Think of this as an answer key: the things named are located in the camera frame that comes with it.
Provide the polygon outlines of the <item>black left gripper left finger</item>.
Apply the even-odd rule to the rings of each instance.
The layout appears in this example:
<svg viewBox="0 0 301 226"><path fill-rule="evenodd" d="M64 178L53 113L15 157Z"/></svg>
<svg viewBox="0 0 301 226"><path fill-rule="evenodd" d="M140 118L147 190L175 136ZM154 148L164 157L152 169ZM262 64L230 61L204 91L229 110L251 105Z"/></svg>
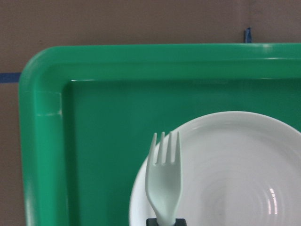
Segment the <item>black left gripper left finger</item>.
<svg viewBox="0 0 301 226"><path fill-rule="evenodd" d="M146 219L146 226L158 226L156 218L148 218Z"/></svg>

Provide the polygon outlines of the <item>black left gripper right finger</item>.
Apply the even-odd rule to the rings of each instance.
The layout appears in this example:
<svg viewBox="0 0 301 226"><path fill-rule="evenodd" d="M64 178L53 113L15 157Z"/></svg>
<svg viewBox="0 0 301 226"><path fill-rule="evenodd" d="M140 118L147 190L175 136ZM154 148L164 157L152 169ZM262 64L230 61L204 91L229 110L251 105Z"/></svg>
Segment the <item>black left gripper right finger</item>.
<svg viewBox="0 0 301 226"><path fill-rule="evenodd" d="M174 226L186 226L186 220L183 218L177 218Z"/></svg>

